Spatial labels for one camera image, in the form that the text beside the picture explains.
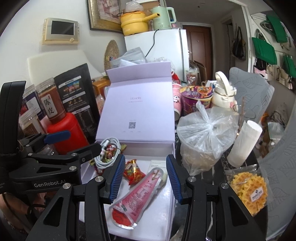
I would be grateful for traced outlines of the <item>small red candy packet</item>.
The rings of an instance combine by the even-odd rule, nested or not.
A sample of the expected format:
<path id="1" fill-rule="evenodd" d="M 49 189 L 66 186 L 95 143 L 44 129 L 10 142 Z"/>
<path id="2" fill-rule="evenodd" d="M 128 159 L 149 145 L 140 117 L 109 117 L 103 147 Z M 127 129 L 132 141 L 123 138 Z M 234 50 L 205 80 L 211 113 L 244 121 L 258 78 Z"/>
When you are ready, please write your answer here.
<path id="1" fill-rule="evenodd" d="M 145 173 L 140 170 L 137 159 L 132 159 L 125 163 L 123 176 L 128 180 L 128 185 L 131 186 L 138 184 L 145 177 Z"/>

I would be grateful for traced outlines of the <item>cream hand cream tube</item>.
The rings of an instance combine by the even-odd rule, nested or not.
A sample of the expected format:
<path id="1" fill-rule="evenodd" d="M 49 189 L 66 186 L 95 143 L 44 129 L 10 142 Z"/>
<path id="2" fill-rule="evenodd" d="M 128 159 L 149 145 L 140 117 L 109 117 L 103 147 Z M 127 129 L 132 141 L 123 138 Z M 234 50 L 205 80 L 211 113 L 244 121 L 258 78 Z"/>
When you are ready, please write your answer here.
<path id="1" fill-rule="evenodd" d="M 166 161 L 160 161 L 160 160 L 151 160 L 148 172 L 150 172 L 152 169 L 154 168 L 158 168 L 161 169 L 163 172 L 162 175 L 162 180 L 159 184 L 159 189 L 162 188 L 163 186 L 166 185 L 167 182 L 167 177 L 168 177 L 168 173 L 167 173 L 167 169 L 166 169 Z"/>

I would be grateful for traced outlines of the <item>pink red mask pouch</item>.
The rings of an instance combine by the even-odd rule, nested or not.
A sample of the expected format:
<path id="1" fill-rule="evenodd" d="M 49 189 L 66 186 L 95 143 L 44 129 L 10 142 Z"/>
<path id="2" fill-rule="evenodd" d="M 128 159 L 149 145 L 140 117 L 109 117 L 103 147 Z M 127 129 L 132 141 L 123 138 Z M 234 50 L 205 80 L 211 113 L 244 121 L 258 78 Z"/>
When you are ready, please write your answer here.
<path id="1" fill-rule="evenodd" d="M 152 169 L 124 197 L 114 202 L 109 208 L 113 224 L 125 230 L 133 230 L 157 194 L 162 175 L 161 169 Z"/>

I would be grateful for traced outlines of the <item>green brown snack packet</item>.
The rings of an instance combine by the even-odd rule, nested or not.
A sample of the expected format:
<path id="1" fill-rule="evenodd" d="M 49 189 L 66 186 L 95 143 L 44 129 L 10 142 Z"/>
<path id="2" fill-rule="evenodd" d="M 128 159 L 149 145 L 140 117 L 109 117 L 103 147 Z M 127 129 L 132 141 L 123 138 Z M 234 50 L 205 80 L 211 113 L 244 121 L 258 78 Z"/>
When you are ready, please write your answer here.
<path id="1" fill-rule="evenodd" d="M 121 145 L 120 153 L 122 154 L 124 150 L 126 149 L 127 145 L 123 144 Z M 106 153 L 104 154 L 103 158 L 101 159 L 102 163 L 110 163 L 113 161 L 114 157 L 118 154 L 118 148 L 115 144 L 108 144 L 106 147 Z M 92 159 L 90 162 L 91 166 L 95 165 L 95 159 Z"/>

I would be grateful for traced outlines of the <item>clear spice jar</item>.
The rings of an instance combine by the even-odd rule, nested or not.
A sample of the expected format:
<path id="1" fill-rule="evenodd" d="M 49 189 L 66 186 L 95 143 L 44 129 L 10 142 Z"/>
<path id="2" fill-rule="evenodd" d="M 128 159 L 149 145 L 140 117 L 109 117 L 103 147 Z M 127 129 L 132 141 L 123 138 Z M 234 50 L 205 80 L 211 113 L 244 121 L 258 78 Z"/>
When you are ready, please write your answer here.
<path id="1" fill-rule="evenodd" d="M 22 114 L 19 117 L 18 122 L 26 136 L 46 133 L 37 114 L 33 109 L 29 109 L 24 114 Z"/>

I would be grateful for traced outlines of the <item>jar with chinese label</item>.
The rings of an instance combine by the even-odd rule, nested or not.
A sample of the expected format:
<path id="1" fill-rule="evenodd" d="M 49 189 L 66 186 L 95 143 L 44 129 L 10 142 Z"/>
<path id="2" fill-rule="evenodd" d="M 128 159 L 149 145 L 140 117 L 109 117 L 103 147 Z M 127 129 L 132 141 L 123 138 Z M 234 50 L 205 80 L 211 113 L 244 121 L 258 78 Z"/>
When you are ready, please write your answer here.
<path id="1" fill-rule="evenodd" d="M 57 123 L 66 116 L 54 78 L 36 86 L 38 96 L 51 123 Z"/>

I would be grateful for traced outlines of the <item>clear plastic bag of food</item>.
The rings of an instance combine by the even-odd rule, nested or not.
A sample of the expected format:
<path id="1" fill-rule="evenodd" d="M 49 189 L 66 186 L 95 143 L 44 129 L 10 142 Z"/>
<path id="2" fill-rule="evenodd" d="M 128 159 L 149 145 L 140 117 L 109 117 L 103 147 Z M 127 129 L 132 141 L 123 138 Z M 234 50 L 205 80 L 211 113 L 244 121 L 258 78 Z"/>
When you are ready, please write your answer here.
<path id="1" fill-rule="evenodd" d="M 191 176 L 209 171 L 233 145 L 239 120 L 229 108 L 206 109 L 201 101 L 197 101 L 196 108 L 181 117 L 177 126 L 182 165 Z"/>

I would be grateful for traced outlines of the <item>black printed gift bag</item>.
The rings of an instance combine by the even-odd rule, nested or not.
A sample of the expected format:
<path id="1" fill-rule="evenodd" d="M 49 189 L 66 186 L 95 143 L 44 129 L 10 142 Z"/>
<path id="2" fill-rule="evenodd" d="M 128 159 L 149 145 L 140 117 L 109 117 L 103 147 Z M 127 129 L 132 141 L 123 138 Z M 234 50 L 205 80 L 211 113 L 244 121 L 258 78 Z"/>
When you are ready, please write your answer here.
<path id="1" fill-rule="evenodd" d="M 88 65 L 82 64 L 54 77 L 65 110 L 74 114 L 90 144 L 95 142 L 100 114 Z"/>

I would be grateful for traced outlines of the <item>lavender open gift box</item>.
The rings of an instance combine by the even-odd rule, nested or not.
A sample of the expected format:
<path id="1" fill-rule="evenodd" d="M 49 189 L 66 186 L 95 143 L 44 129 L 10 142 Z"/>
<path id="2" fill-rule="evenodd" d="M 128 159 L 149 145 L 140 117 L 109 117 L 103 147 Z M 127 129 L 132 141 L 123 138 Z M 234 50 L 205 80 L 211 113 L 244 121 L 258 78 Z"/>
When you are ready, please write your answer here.
<path id="1" fill-rule="evenodd" d="M 175 152 L 175 119 L 170 62 L 110 69 L 111 81 L 96 134 L 126 144 L 126 161 L 136 159 L 147 173 L 152 162 Z M 116 226 L 106 214 L 110 234 L 130 240 L 169 240 L 175 198 L 170 183 L 159 190 L 133 230 Z"/>

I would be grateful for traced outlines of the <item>packaged waffles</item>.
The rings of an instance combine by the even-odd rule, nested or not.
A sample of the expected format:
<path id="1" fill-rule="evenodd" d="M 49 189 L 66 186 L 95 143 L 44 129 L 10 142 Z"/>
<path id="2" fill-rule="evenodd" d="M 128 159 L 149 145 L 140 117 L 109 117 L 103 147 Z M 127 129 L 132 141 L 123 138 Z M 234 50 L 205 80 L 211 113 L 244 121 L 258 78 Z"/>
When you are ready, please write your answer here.
<path id="1" fill-rule="evenodd" d="M 228 169 L 225 175 L 227 183 L 252 216 L 256 216 L 273 200 L 269 180 L 258 164 Z"/>

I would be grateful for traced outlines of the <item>white paper towel roll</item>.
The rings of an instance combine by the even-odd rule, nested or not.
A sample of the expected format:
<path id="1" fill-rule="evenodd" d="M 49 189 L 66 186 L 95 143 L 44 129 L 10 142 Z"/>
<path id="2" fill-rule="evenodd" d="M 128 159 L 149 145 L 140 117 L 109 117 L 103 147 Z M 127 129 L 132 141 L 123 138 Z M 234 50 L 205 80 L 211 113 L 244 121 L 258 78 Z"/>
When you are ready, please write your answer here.
<path id="1" fill-rule="evenodd" d="M 239 168 L 245 162 L 262 133 L 262 127 L 252 120 L 245 121 L 227 156 L 229 164 Z"/>

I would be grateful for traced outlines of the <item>purple instant noodle cup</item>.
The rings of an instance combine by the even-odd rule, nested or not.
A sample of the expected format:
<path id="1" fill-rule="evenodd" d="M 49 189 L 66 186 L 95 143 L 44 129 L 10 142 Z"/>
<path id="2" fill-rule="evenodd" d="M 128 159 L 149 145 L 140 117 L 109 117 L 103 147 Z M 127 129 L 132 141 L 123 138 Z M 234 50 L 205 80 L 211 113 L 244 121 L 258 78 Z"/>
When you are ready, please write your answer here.
<path id="1" fill-rule="evenodd" d="M 180 90 L 184 115 L 197 110 L 196 103 L 201 101 L 205 109 L 210 108 L 213 96 L 213 88 L 205 86 L 188 86 Z"/>

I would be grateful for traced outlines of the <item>cream water bottle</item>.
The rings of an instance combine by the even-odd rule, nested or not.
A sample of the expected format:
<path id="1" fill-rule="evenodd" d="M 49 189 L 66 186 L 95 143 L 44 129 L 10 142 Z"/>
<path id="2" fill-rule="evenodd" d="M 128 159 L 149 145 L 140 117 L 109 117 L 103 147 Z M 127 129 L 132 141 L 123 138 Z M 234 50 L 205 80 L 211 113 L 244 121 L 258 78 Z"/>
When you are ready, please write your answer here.
<path id="1" fill-rule="evenodd" d="M 237 105 L 235 96 L 237 89 L 231 85 L 222 71 L 215 73 L 216 83 L 211 99 L 211 107 L 231 108 Z"/>

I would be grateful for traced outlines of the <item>near grey leaf chair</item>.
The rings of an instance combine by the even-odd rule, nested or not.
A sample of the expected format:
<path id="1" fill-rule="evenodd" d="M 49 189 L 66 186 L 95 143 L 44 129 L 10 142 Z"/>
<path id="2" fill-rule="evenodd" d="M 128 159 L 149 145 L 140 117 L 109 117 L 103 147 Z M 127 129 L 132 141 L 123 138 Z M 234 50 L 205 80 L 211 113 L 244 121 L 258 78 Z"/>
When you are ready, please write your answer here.
<path id="1" fill-rule="evenodd" d="M 282 234 L 295 214 L 295 113 L 284 136 L 259 163 L 267 173 L 273 200 L 267 204 L 266 239 Z"/>

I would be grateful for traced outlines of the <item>grey leaf chair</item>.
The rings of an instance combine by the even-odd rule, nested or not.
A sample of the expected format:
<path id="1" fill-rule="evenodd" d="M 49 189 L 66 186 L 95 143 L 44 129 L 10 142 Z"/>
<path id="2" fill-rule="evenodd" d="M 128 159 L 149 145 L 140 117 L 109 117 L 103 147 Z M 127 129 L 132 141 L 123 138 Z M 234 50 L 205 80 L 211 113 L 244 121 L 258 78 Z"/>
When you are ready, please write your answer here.
<path id="1" fill-rule="evenodd" d="M 236 88 L 235 100 L 244 106 L 244 120 L 260 122 L 273 97 L 274 87 L 261 75 L 232 67 L 229 81 Z"/>
<path id="2" fill-rule="evenodd" d="M 273 200 L 267 204 L 266 239 L 282 234 L 295 214 L 295 113 L 284 136 L 259 163 L 267 173 Z"/>

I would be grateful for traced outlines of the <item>far grey leaf chair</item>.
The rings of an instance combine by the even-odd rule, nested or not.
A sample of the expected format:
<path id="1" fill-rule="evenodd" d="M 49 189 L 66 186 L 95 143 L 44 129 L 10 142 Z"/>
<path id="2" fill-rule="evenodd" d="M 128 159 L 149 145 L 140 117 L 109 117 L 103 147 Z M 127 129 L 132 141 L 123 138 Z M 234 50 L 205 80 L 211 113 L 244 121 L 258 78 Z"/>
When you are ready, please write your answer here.
<path id="1" fill-rule="evenodd" d="M 236 88 L 235 100 L 244 106 L 244 120 L 260 122 L 273 97 L 274 87 L 261 75 L 232 67 L 229 81 Z"/>

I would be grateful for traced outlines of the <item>white mini fridge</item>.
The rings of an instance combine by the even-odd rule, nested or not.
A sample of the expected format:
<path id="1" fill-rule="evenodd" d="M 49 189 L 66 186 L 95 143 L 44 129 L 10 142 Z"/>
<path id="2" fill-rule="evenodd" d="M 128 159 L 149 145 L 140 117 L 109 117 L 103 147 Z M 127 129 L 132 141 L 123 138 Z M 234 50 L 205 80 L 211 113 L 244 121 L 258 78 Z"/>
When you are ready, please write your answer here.
<path id="1" fill-rule="evenodd" d="M 147 61 L 170 61 L 179 80 L 185 82 L 189 70 L 187 33 L 183 29 L 157 30 L 125 37 L 126 49 L 139 47 Z"/>

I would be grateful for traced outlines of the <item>gold framed picture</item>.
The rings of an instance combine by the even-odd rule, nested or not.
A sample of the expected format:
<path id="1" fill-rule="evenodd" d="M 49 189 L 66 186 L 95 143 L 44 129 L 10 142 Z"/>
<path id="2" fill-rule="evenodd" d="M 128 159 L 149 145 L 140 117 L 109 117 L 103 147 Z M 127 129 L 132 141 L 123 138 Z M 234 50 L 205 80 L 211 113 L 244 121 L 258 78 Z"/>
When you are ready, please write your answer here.
<path id="1" fill-rule="evenodd" d="M 90 30 L 122 33 L 120 0 L 87 0 L 86 4 Z"/>

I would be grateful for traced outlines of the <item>yellow cooking pot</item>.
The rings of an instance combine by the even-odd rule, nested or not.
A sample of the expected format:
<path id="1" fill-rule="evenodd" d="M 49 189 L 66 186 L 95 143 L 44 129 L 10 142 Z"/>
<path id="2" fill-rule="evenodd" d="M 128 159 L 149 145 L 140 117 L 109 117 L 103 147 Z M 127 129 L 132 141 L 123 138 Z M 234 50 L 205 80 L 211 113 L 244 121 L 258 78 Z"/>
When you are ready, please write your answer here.
<path id="1" fill-rule="evenodd" d="M 147 16 L 143 11 L 133 11 L 123 14 L 120 17 L 120 22 L 124 36 L 148 32 L 148 21 L 159 18 L 160 16 L 159 13 Z"/>

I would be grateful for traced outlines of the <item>brown entrance door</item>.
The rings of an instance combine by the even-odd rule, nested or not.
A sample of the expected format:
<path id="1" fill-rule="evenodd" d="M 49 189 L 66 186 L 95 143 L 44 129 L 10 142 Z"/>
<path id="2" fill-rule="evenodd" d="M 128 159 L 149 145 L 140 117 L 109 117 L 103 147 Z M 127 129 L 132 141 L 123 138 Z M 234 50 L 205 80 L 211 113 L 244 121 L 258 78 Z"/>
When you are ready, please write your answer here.
<path id="1" fill-rule="evenodd" d="M 189 59 L 205 67 L 207 80 L 213 77 L 213 47 L 210 27 L 183 25 L 186 30 Z"/>

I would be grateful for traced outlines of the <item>black hanging bag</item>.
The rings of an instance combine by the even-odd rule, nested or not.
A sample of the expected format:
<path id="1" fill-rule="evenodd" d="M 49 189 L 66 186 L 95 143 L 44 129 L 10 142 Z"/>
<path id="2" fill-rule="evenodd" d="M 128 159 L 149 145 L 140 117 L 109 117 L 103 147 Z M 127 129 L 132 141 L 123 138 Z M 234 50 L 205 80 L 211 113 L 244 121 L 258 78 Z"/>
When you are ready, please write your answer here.
<path id="1" fill-rule="evenodd" d="M 231 52 L 235 58 L 241 61 L 245 61 L 246 60 L 246 43 L 243 40 L 243 35 L 240 27 L 237 27 L 236 33 L 237 35 L 236 35 L 236 38 L 234 39 Z"/>

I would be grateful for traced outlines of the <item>mint green electric kettle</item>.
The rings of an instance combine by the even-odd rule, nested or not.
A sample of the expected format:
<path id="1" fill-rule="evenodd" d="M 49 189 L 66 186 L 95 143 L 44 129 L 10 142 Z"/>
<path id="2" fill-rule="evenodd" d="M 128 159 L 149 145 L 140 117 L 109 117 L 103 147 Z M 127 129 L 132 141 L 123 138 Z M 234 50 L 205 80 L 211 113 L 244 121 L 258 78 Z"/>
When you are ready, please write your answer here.
<path id="1" fill-rule="evenodd" d="M 159 15 L 152 20 L 153 29 L 155 31 L 172 29 L 171 25 L 177 21 L 175 10 L 172 7 L 156 6 L 150 11 L 153 14 Z"/>

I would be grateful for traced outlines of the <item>large green handbag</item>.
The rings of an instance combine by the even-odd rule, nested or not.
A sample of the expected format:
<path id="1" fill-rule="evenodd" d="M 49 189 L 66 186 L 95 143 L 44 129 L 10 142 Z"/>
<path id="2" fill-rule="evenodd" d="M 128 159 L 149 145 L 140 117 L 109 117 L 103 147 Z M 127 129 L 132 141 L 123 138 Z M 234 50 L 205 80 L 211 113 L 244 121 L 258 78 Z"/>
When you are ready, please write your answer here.
<path id="1" fill-rule="evenodd" d="M 267 64 L 276 65 L 278 60 L 274 47 L 269 44 L 259 29 L 255 30 L 255 37 L 252 37 L 255 55 L 258 59 L 265 61 Z"/>

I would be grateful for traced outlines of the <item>small green handbag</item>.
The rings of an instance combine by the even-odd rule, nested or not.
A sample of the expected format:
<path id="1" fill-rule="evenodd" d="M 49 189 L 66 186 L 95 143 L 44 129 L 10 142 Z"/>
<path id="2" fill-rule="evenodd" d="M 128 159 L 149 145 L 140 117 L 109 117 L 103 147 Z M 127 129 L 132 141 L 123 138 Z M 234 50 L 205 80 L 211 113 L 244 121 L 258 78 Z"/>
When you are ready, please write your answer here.
<path id="1" fill-rule="evenodd" d="M 291 76 L 292 78 L 296 78 L 296 69 L 293 59 L 289 55 L 283 56 L 283 67 L 284 71 Z"/>

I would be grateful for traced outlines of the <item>top green handbag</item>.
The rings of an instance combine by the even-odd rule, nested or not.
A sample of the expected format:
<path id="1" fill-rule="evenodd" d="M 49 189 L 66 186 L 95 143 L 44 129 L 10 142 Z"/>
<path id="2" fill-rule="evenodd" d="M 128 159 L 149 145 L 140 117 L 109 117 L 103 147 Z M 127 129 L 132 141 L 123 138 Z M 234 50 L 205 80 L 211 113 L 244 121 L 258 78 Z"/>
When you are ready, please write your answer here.
<path id="1" fill-rule="evenodd" d="M 278 43 L 287 42 L 287 34 L 279 18 L 267 15 L 266 20 L 262 21 L 260 25 L 270 34 L 274 35 Z"/>

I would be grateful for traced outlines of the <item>wall intercom panel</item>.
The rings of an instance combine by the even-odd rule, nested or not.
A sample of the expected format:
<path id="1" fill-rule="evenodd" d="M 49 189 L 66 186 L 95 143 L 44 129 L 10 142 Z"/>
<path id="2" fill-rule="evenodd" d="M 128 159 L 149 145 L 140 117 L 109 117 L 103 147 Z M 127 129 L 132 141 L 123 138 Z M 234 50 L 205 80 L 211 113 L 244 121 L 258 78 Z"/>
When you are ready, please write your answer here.
<path id="1" fill-rule="evenodd" d="M 66 19 L 46 18 L 43 25 L 42 44 L 79 44 L 79 23 Z"/>

